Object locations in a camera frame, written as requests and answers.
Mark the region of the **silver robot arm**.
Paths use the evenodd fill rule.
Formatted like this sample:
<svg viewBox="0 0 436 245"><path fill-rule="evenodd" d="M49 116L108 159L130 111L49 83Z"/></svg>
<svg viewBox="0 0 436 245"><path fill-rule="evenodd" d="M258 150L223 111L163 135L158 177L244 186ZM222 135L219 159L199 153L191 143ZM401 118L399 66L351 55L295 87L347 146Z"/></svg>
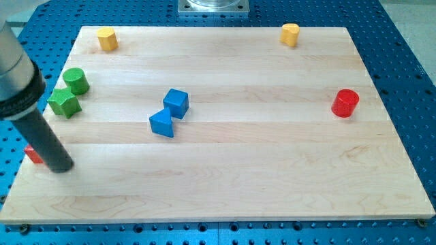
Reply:
<svg viewBox="0 0 436 245"><path fill-rule="evenodd" d="M7 22L1 21L1 119L12 122L50 171L63 173L74 162L37 109L45 88L38 66Z"/></svg>

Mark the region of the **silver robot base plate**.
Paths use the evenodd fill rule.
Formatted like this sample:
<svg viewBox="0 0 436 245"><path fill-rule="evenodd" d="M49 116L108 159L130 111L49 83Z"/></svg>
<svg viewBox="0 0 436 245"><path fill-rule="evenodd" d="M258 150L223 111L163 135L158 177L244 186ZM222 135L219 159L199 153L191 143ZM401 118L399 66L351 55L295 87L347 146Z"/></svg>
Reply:
<svg viewBox="0 0 436 245"><path fill-rule="evenodd" d="M249 0L178 0L179 16L247 16Z"/></svg>

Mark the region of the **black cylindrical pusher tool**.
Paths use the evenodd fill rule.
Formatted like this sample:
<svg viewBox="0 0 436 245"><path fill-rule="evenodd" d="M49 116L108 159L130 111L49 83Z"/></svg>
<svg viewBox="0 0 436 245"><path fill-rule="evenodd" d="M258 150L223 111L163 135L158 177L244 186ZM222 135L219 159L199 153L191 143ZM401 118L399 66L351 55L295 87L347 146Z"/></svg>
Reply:
<svg viewBox="0 0 436 245"><path fill-rule="evenodd" d="M63 173L73 167L73 159L37 109L12 121L21 135L54 173Z"/></svg>

